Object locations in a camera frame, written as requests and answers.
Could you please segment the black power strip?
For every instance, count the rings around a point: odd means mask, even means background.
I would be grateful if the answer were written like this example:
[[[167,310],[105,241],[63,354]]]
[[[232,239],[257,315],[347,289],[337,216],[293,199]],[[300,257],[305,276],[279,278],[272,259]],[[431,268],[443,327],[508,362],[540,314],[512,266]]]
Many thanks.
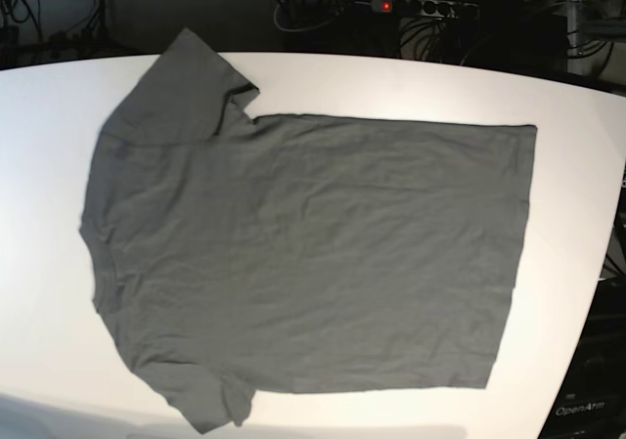
[[[444,0],[371,0],[375,13],[394,14],[401,18],[436,18],[443,20],[476,20],[475,4]]]

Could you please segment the black OpenArm base box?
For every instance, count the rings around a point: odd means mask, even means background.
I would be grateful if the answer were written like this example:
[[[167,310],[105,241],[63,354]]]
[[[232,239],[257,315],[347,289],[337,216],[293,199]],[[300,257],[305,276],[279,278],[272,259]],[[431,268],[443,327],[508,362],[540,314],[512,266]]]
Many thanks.
[[[541,438],[618,438],[625,433],[625,282],[598,283]]]

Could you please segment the grey T-shirt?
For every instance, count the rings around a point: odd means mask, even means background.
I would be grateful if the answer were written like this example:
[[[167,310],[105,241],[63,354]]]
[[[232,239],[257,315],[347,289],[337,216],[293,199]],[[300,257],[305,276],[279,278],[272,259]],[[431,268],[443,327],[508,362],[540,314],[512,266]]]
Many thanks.
[[[537,129],[277,114],[182,31],[99,135],[80,234],[128,370],[206,433],[257,391],[482,389]]]

